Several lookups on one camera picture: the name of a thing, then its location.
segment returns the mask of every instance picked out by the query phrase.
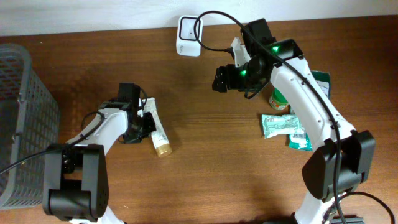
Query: green can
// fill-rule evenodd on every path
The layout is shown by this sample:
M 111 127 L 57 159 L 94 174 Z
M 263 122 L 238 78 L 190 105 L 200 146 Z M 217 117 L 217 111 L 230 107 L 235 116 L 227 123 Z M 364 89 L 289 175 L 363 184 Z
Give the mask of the green can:
M 273 109 L 277 110 L 283 110 L 289 105 L 285 97 L 280 93 L 278 89 L 275 89 L 272 92 L 271 97 L 269 98 L 269 104 L 272 106 Z

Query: gray plastic basket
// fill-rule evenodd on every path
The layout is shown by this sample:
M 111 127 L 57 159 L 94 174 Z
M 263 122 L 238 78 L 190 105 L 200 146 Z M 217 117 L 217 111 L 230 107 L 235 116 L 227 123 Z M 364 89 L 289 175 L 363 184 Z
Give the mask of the gray plastic basket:
M 57 102 L 32 69 L 28 51 L 0 45 L 0 169 L 58 141 Z M 44 157 L 0 175 L 0 210 L 42 202 Z

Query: white wall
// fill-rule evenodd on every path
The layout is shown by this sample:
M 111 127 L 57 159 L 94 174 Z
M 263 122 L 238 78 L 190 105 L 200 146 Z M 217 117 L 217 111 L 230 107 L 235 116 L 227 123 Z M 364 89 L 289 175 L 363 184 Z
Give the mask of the white wall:
M 398 14 L 397 0 L 0 0 L 0 35 L 175 27 L 208 10 L 241 22 Z M 229 24 L 210 15 L 204 24 Z

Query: green packet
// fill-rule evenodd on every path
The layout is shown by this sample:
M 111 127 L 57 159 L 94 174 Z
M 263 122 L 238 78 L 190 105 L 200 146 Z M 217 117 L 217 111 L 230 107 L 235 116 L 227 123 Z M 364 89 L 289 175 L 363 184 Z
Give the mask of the green packet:
M 330 99 L 330 75 L 326 72 L 311 71 L 314 79 L 317 81 L 321 90 Z M 289 114 L 295 114 L 289 105 Z M 310 138 L 306 131 L 303 134 L 289 134 L 289 147 L 292 149 L 299 149 L 304 151 L 312 151 Z

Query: wood grain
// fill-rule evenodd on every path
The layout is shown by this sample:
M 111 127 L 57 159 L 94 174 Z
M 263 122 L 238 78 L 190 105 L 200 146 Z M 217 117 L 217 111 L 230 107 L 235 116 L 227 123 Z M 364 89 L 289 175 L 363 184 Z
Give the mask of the wood grain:
M 358 131 L 377 142 L 369 180 L 358 190 L 398 213 L 398 17 L 270 22 L 278 40 L 293 38 L 313 70 L 330 72 L 331 101 Z M 261 114 L 279 114 L 267 100 L 211 89 L 231 56 L 175 52 L 176 28 L 1 37 L 29 50 L 34 70 L 62 112 L 60 142 L 79 132 L 84 114 L 134 82 L 156 97 L 173 154 L 159 159 L 150 139 L 115 144 L 106 156 L 109 205 L 128 223 L 235 223 L 290 215 L 305 195 L 301 168 L 310 152 L 263 139 Z M 228 46 L 237 26 L 205 27 L 203 42 Z M 381 206 L 349 198 L 347 214 L 389 223 Z M 61 223 L 41 207 L 0 211 L 0 223 Z

